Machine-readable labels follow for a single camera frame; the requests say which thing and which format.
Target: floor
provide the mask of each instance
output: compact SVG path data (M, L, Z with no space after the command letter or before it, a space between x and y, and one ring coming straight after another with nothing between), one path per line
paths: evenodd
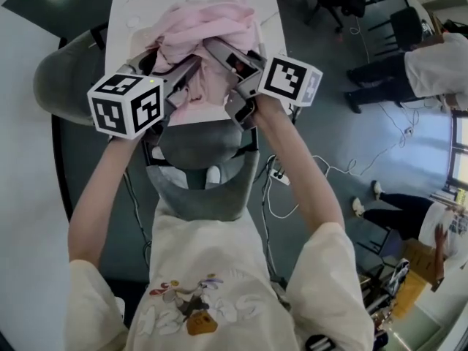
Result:
M22 15L55 35L72 39L85 30L108 19L112 0L8 0L4 6ZM305 108L297 128L313 154L320 155L330 165L346 170L350 160L356 159L354 174L368 167L378 153L382 154L362 175L347 175L330 171L328 180L341 203L347 232L351 239L367 242L383 238L383 231L362 219L352 217L350 202L359 196L365 204L372 202L370 183L379 179L388 192L406 192L427 196L441 189L448 171L450 150L450 118L423 108L406 117L393 103L382 104L388 115L401 128L406 129L412 119L419 116L414 136L399 148L400 131L384 114L379 105L364 108L363 114L354 114L345 104L342 92L354 89L346 79L347 69L367 62L363 40L351 34L357 28L356 19L344 17L342 37L334 33L336 26L326 10L321 10L309 25L303 23L312 1L278 0L284 35L290 56L315 65L324 72L320 89L310 108ZM370 53L377 52L378 38L387 36L385 29L369 35L366 28L384 21L389 14L404 8L402 0L389 0L367 7L366 15L359 20L363 38ZM415 104L410 107L422 107ZM80 192L91 175L106 144L106 137L92 128L64 122L64 164L72 203L76 204ZM271 151L260 137L260 151L264 162ZM151 229L154 207L158 195L147 181L143 153L138 151L129 166L144 227ZM262 181L252 190L249 210L263 234L260 202ZM271 193L273 211L286 214L295 204L290 188L273 184ZM301 247L307 241L305 224L298 212L281 220L267 214L271 229L271 248L280 275L289 277ZM145 281L147 270L142 255L143 241L132 214L132 203L122 185L110 223L101 270L108 278ZM356 246L358 262L371 267L379 260Z

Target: white table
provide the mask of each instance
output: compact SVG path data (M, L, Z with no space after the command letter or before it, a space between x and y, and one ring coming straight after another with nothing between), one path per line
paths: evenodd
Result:
M132 55L143 52L145 48L143 45L138 45L138 41L133 37L134 34L138 32L137 35L142 33L144 35L144 29L153 26L167 8L184 1L190 0L113 0L107 31L105 72L115 72ZM286 54L276 0L246 0L246 2L255 9L267 54ZM197 105L190 106L185 113L179 113L179 116L171 118L170 124L190 124L228 118L224 107Z

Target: black shoe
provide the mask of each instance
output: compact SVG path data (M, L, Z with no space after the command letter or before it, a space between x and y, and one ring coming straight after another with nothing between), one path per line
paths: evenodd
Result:
M364 85L362 84L362 82L359 82L358 80L355 79L355 76L354 76L354 72L352 70L347 70L346 71L346 76L348 77L348 79L353 82L357 87L359 88L363 88Z
M359 104L353 99L352 92L345 92L344 98L354 113L361 114L363 112L361 107L359 107Z

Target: person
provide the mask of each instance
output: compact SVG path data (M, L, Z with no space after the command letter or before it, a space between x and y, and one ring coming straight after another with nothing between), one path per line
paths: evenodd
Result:
M468 217L460 205L446 206L425 197L386 194L378 181L372 184L375 199L398 210L366 210L358 197L352 202L355 215L374 224L397 230L401 239L418 239L435 248L436 280L460 268L468 260Z
M258 97L254 120L312 234L287 286L290 313L270 286L247 210L233 222L186 222L160 200L149 286L127 330L98 271L114 197L137 146L137 140L113 139L69 224L67 350L300 350L312 334L327 336L340 350L372 350L373 324L333 190L279 100Z
M376 331L374 337L374 348L372 351L385 351L385 346L388 344L389 338L386 330Z
M450 109L468 108L468 39L444 33L428 37L414 50L356 69L347 77L361 89L344 94L352 111L377 102L439 97ZM364 83L379 84L363 88Z

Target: gray chair seat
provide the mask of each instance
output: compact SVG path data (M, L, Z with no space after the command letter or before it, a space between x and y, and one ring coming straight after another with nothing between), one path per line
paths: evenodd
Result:
M245 152L237 174L211 189L182 189L169 181L159 166L148 166L146 170L159 196L180 218L233 221L242 216L249 201L259 158L259 151Z
M242 132L231 120L167 127L158 146L178 169L206 169L231 159L241 146Z
M90 31L44 58L34 75L34 95L49 113L93 125L86 93L104 75L104 51Z

